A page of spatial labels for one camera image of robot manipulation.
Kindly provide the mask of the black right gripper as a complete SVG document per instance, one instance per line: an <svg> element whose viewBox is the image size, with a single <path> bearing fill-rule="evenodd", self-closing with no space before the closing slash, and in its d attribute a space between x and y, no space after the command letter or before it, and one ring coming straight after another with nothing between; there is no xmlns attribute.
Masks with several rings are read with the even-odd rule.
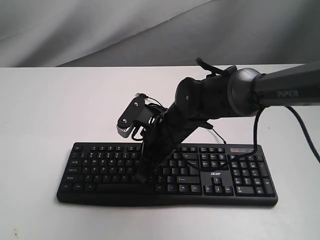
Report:
<svg viewBox="0 0 320 240"><path fill-rule="evenodd" d="M185 118L175 105L155 117L152 128L143 133L140 166L136 179L145 183L151 173L166 160L197 128L212 129L206 119Z"/></svg>

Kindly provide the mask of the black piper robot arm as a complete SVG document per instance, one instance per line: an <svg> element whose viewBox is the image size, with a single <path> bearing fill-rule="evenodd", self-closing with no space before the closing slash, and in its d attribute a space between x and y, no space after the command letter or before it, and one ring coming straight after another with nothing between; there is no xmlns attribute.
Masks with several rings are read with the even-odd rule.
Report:
<svg viewBox="0 0 320 240"><path fill-rule="evenodd" d="M205 79L183 79L169 108L153 103L143 131L141 166L136 174L146 182L165 159L208 120L258 116L273 106L312 106L320 103L320 65L317 62L273 73L232 65L219 69L196 59L209 71Z"/></svg>

